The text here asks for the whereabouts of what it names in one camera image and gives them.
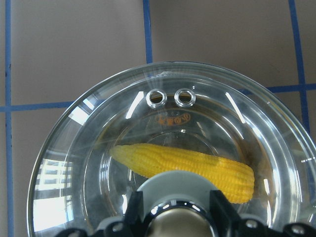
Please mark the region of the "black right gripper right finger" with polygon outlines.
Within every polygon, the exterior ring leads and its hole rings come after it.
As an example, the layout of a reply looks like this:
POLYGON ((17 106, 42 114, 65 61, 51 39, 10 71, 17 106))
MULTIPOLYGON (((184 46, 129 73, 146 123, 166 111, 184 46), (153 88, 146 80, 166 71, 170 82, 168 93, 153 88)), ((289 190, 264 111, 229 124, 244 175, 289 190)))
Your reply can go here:
POLYGON ((276 231, 254 218, 241 218, 220 190, 209 193, 209 209, 220 237, 314 237, 315 228, 290 223, 276 231))

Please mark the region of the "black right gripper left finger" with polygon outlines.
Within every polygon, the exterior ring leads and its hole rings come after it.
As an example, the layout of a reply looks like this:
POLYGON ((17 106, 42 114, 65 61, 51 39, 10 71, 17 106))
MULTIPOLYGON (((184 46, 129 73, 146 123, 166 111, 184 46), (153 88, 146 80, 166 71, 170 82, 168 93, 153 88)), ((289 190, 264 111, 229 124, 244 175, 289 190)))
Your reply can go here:
POLYGON ((69 228, 61 231, 57 237, 142 237, 143 192, 134 192, 129 200, 125 216, 122 220, 113 221, 105 228, 88 235, 83 229, 69 228))

